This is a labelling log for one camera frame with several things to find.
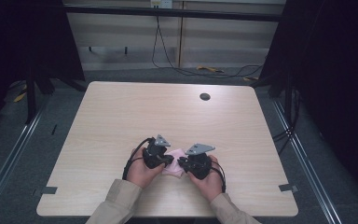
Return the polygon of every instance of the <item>metal bar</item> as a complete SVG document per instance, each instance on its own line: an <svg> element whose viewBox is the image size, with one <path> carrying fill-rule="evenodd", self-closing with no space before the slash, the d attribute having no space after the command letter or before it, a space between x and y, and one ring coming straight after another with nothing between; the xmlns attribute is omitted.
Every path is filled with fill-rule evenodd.
<svg viewBox="0 0 358 224"><path fill-rule="evenodd" d="M63 6L48 4L15 4L13 7L64 10L71 13L93 13L93 14L115 14L133 16L160 16L160 17L182 17L182 18L203 18L235 21L280 21L281 15L273 14L252 14L238 12L200 11L170 8L149 8L149 7L97 7L78 4L63 4Z"/></svg>
<svg viewBox="0 0 358 224"><path fill-rule="evenodd" d="M275 109L278 113L279 119L281 120L283 128L286 130L289 128L289 123L285 119L283 107L280 102L274 101ZM310 186L315 193L315 196L319 202L319 205L322 207L324 211L324 215L326 216L329 223L336 224L341 223L339 215L337 213L337 209L332 203L330 196L327 194L327 191L324 189L319 176L316 174L313 169L312 163L307 156L305 149L303 148L298 136L296 133L292 133L290 142L292 143L293 149L298 157L298 160L304 170L307 179L310 182Z"/></svg>
<svg viewBox="0 0 358 224"><path fill-rule="evenodd" d="M31 122L29 124L25 125L19 139L16 142L16 145L14 145L9 156L7 157L7 160L5 161L4 165L2 166L2 168L0 170L0 195L4 190L4 188L7 184L7 181L10 178L11 173L13 172L14 168L16 167L16 164L19 161L19 158L20 158L23 150L25 149L29 139L31 138L31 136L34 132L34 129L40 120L42 112L46 108L47 103L48 103L48 98L46 98L43 101L42 105L40 106L39 110L35 114L34 118L31 120Z"/></svg>

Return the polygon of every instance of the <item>wire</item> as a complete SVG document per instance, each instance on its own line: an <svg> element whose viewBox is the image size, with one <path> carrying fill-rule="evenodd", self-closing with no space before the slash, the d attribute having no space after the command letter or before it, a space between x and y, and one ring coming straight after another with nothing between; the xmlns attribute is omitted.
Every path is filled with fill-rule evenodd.
<svg viewBox="0 0 358 224"><path fill-rule="evenodd" d="M160 39L161 39L161 43L162 43L162 46L164 48L164 53L165 53L165 57L167 58L168 60L168 63L170 64L170 67L161 67L161 66L158 66L156 64L156 62L154 61L154 58L155 58L155 53L156 53L156 45L157 45L157 39L158 39L158 33L159 33L159 36L160 36ZM193 77L193 76L199 76L199 77L211 77L211 78L230 78L230 77L248 77L254 73L256 73L258 70L260 70L264 64L261 64L261 65L245 65L243 66L235 75L228 75L228 74L202 74L202 73L195 73L195 72L191 72L191 71L187 71L185 69L182 69L182 68L177 68L177 67L174 67L171 63L171 60L168 56L168 53L167 53L167 49L165 47L165 42L164 42L164 38L162 37L162 32L161 32L161 28L159 26L159 19L158 19L158 16L157 16L157 29L156 29L156 35L155 35L155 43L154 43L154 46L153 46L153 56L152 56L152 63L153 65L155 65L157 68L171 68L173 69L174 71L176 71L177 73L180 73L184 76L188 76L188 77ZM255 70L249 74L245 74L245 75L240 75L241 71L244 69L244 68L247 68L247 67L255 67Z"/></svg>
<svg viewBox="0 0 358 224"><path fill-rule="evenodd" d="M287 134L290 134L292 129L293 129L293 126L290 126L288 129L284 130L283 132L278 133L277 135L273 136L272 139L274 139L275 142L278 142L278 141L282 140Z"/></svg>
<svg viewBox="0 0 358 224"><path fill-rule="evenodd" d="M220 167L221 172L218 169L214 168L214 167L211 167L211 169L216 171L220 175L220 178L222 179L222 192L226 193L226 175L225 175L225 171L223 170L223 167L219 163L217 163L215 161L212 161L212 163L217 164Z"/></svg>
<svg viewBox="0 0 358 224"><path fill-rule="evenodd" d="M289 141L292 139L293 133L295 132L295 128L296 128L296 124L298 121L298 116L299 116L299 110L300 110L300 94L297 94L297 91L295 90L295 97L294 97L294 103L295 103L295 118L292 121L292 126L287 129L286 131L289 132L286 141L284 142L283 146L281 147L281 149L278 151L278 155L281 155L284 151L284 149L286 148L287 143L289 143Z"/></svg>
<svg viewBox="0 0 358 224"><path fill-rule="evenodd" d="M145 142L149 142L150 140L151 140L151 138L146 138L144 141L142 141L141 144L139 144L139 146L138 146L135 150L133 150L133 152L131 153L130 158L129 158L128 161L127 161L126 166L124 167L124 172L123 172L123 176L122 176L122 179L123 179L123 180L127 180L127 174L128 174L128 172L129 172L129 170L130 170L130 166L132 165L132 163L133 163L134 161L137 161L137 160L140 160L140 159L143 158L143 157L140 157L140 158L136 158L136 159L133 160L132 158L135 156L136 152L139 150L139 148L141 148L141 146L142 146Z"/></svg>

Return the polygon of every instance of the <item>person's right hand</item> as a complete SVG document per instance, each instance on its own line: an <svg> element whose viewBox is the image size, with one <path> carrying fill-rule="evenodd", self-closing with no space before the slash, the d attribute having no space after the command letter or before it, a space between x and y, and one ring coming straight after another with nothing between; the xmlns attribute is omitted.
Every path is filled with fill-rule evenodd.
<svg viewBox="0 0 358 224"><path fill-rule="evenodd" d="M141 187L142 189L145 189L149 184L153 181L153 179L161 174L162 170L164 169L164 163L162 163L160 166L149 169L144 161L143 158L143 151L144 147L139 148L139 150L136 152L134 156L134 161L132 165L130 166L130 170L127 174L127 180L130 181L133 184L136 184L137 186Z"/></svg>
<svg viewBox="0 0 358 224"><path fill-rule="evenodd" d="M215 156L209 156L212 160L212 167L220 170L219 166L216 164L217 158ZM202 180L197 179L191 172L188 172L190 180L200 189L201 194L206 198L209 203L217 197L217 195L222 193L222 179L220 175L211 169L210 173Z"/></svg>

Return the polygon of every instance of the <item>table hole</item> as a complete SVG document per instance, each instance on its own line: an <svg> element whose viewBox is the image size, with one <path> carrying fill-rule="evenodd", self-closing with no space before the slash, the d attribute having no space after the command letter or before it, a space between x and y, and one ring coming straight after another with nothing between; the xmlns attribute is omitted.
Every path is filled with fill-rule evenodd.
<svg viewBox="0 0 358 224"><path fill-rule="evenodd" d="M209 101L209 100L211 99L211 95L208 94L208 93L202 93L202 94L200 95L200 98L201 98L201 100L203 100L203 101Z"/></svg>

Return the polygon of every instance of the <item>person's left hand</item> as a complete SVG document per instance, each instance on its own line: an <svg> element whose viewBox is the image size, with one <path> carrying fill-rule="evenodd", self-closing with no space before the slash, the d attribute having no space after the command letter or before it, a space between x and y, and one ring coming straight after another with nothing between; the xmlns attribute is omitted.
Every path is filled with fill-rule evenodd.
<svg viewBox="0 0 358 224"><path fill-rule="evenodd" d="M132 163L130 166L129 172L127 174L127 180L130 181L133 184L136 184L137 186L141 187L142 189L145 189L149 184L152 182L154 177L156 177L158 174L162 172L164 169L164 163L162 163L160 166L149 169L142 156L142 152L144 151L144 147L139 148L139 150L136 152L135 156L132 158L133 160L136 160L138 158L141 158L140 160L136 160Z"/></svg>

